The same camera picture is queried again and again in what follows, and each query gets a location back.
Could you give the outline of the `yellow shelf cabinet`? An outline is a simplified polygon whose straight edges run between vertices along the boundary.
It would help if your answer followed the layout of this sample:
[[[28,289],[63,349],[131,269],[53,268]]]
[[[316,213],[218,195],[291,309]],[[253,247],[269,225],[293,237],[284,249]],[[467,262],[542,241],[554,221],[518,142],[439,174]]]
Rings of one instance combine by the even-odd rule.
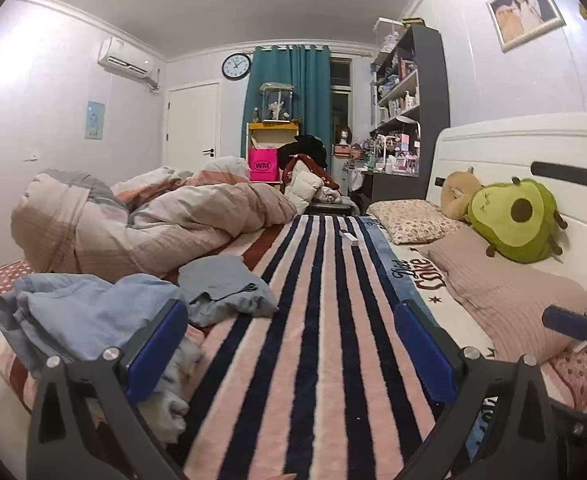
[[[248,122],[246,125],[246,159],[251,148],[276,148],[295,141],[299,127],[295,122]]]

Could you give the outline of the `tan plush toy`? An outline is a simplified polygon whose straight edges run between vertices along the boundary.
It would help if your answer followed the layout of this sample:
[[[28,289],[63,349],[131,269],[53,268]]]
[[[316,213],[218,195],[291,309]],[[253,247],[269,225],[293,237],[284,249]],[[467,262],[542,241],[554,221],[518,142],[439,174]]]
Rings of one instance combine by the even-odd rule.
[[[481,190],[482,184],[469,167],[466,171],[454,171],[442,185],[441,212],[452,220],[465,221],[467,207],[472,197]]]

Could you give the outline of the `light blue denim pants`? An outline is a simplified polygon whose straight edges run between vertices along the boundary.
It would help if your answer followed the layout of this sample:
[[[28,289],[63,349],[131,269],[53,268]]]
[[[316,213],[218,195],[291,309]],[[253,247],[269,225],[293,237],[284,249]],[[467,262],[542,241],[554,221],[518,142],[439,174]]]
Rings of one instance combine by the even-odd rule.
[[[0,294],[0,372],[9,373],[9,356],[33,378],[54,354],[67,362],[94,360],[108,347],[122,347],[168,301],[183,298],[178,286],[149,274],[114,284],[91,274],[24,274]],[[186,430],[186,386],[205,341],[193,325],[182,335],[154,392],[138,405],[163,444],[175,443]]]

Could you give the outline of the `glass display case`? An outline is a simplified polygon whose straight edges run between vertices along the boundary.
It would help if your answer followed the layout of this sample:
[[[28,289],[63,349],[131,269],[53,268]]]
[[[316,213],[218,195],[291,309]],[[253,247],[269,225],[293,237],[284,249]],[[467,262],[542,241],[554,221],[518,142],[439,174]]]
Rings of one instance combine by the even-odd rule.
[[[263,122],[290,122],[295,87],[282,82],[265,82],[259,92],[262,96]]]

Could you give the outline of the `white headboard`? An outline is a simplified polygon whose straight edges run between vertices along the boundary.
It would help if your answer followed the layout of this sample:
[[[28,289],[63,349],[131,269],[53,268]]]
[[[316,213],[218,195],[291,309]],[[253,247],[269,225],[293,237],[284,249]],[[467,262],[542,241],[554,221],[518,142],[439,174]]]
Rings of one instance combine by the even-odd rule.
[[[532,178],[554,195],[568,227],[558,257],[536,269],[572,278],[587,291],[587,113],[496,119],[445,129],[435,144],[427,200],[440,202],[440,183],[472,168],[482,184]]]

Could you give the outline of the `floral pillow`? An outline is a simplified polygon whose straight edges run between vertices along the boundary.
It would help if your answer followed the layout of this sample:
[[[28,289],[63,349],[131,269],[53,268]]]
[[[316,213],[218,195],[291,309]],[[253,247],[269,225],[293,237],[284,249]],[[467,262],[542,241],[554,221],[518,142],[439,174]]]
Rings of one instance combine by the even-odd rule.
[[[369,205],[367,214],[396,245],[428,244],[466,226],[463,221],[447,218],[427,200],[382,200]]]

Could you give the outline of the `striped pink navy blanket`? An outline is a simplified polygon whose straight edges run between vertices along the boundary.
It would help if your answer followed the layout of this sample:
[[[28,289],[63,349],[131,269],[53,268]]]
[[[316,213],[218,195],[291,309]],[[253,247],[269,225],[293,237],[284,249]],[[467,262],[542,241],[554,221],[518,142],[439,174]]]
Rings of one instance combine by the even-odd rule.
[[[190,478],[392,477],[439,414],[395,330],[403,299],[460,346],[493,356],[435,263],[369,219],[301,216],[218,255],[242,257],[278,311],[190,322],[205,334],[202,358],[186,386],[186,430],[166,444]]]

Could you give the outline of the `dark bookshelf with items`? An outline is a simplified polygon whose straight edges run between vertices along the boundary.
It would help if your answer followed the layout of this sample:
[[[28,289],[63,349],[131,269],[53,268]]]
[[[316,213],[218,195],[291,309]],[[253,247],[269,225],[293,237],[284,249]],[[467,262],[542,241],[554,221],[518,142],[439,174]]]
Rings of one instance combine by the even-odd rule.
[[[362,193],[370,202],[423,200],[435,144],[450,127],[443,41],[420,18],[379,18],[371,63],[371,147]]]

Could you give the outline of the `pink ribbed pillow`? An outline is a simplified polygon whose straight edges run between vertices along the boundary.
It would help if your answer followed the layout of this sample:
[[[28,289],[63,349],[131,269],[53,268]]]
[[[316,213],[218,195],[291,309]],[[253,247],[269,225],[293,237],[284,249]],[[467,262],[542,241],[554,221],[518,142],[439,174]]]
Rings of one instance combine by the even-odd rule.
[[[546,308],[587,313],[587,292],[570,278],[487,255],[489,244],[470,228],[459,229],[418,251],[435,263],[447,290],[493,342],[496,359],[516,362],[531,354],[544,363],[571,338],[542,323]]]

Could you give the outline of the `grey folded garment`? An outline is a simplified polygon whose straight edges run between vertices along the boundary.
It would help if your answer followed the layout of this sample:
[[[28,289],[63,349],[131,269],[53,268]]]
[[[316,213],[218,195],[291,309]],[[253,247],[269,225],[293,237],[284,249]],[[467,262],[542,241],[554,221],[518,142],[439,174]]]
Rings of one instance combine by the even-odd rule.
[[[270,286],[234,255],[200,258],[179,270],[190,322],[209,327],[236,314],[272,318],[278,311]]]

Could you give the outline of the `round wall clock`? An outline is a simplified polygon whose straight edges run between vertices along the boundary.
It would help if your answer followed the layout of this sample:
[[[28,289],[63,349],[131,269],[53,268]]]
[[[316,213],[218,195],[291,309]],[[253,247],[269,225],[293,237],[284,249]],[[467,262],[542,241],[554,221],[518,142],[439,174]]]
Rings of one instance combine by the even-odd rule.
[[[228,55],[222,63],[223,76],[231,81],[245,78],[251,70],[251,57],[246,53]]]

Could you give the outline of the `green avocado plush toy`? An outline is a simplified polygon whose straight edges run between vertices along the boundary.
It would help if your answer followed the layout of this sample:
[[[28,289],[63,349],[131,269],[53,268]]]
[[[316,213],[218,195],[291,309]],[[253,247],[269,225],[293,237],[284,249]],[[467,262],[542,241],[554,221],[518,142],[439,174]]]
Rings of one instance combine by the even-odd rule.
[[[559,214],[554,194],[533,179],[512,177],[510,183],[481,188],[470,199],[466,216],[472,229],[487,242],[485,254],[500,254],[519,263],[559,257],[556,240],[568,223]]]

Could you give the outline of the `white door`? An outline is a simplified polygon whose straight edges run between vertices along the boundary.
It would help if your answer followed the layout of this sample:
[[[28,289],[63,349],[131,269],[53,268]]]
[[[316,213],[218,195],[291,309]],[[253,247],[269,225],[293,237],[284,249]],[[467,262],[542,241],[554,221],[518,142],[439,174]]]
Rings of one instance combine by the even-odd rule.
[[[217,81],[183,84],[167,93],[162,163],[197,171],[219,151],[221,89]]]

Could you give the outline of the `framed wall photo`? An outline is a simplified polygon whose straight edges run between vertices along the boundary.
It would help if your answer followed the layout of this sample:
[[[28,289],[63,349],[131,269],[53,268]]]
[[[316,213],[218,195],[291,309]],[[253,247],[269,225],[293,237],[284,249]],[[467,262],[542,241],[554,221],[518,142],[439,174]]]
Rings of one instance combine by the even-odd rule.
[[[487,8],[503,52],[566,24],[554,0],[487,0]]]

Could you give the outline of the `pink beige crumpled duvet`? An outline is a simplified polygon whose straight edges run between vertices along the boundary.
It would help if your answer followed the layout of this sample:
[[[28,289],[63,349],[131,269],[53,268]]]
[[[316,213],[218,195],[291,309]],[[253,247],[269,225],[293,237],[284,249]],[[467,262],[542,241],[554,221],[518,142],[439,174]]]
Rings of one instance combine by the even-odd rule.
[[[160,167],[115,186],[44,170],[14,208],[10,232],[33,271],[115,282],[136,273],[163,278],[296,213],[276,188],[251,182],[245,159],[225,156],[196,172]]]

